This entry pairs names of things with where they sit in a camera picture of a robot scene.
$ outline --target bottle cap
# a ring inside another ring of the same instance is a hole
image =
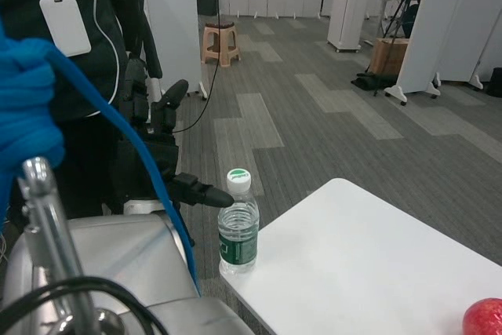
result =
[[[242,194],[251,188],[251,173],[245,169],[232,169],[227,174],[227,186],[231,194]]]

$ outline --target white cabinet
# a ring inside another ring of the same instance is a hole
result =
[[[333,0],[328,41],[340,50],[359,50],[368,0]]]

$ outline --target cardboard box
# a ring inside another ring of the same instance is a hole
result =
[[[399,75],[408,42],[409,39],[397,38],[392,45],[392,38],[378,38],[373,47],[369,71],[377,75]]]

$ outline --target bottle label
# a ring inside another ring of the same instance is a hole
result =
[[[229,264],[247,264],[256,258],[258,235],[245,241],[231,241],[220,234],[220,255]]]

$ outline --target metal pole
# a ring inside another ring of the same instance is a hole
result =
[[[39,229],[38,249],[45,250],[45,256],[42,254],[34,258],[49,259],[42,263],[49,269],[51,282],[83,276],[49,162],[36,157],[26,160],[22,167],[24,180],[20,180],[21,192],[27,200],[30,218],[37,223],[32,225]],[[74,316],[77,335],[101,334],[90,293],[72,294],[67,303]]]

